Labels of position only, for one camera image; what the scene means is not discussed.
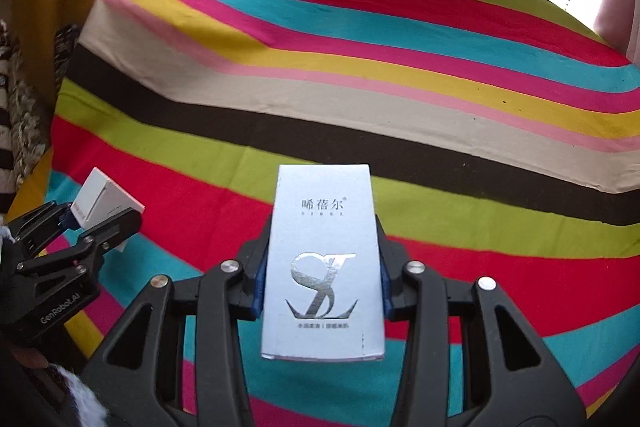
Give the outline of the small white box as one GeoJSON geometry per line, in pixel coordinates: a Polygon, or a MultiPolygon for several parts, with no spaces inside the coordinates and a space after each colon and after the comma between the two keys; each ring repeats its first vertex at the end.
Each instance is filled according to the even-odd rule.
{"type": "Polygon", "coordinates": [[[72,202],[70,211],[84,232],[127,209],[142,213],[145,205],[98,167],[93,167],[72,202]]]}

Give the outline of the white silver logo box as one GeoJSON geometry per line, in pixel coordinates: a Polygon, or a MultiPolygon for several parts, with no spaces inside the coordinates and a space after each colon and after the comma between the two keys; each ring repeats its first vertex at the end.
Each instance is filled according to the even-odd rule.
{"type": "Polygon", "coordinates": [[[384,355],[369,167],[281,166],[266,261],[262,357],[333,363],[384,355]]]}

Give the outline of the patterned cushion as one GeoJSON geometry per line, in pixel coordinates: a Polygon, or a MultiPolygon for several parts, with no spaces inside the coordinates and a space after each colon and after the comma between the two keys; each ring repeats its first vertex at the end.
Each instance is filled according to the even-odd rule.
{"type": "Polygon", "coordinates": [[[50,145],[53,108],[27,80],[17,38],[1,22],[1,148],[11,149],[10,194],[16,195],[50,145]]]}

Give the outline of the striped colourful tablecloth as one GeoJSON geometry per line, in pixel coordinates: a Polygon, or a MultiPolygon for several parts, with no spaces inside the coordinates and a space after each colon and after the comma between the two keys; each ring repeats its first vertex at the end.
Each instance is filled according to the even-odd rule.
{"type": "Polygon", "coordinates": [[[144,205],[68,323],[96,350],[155,274],[260,232],[283,164],[366,164],[386,233],[495,277],[589,412],[639,353],[639,71],[547,0],[96,0],[55,107],[50,198],[144,205]]]}

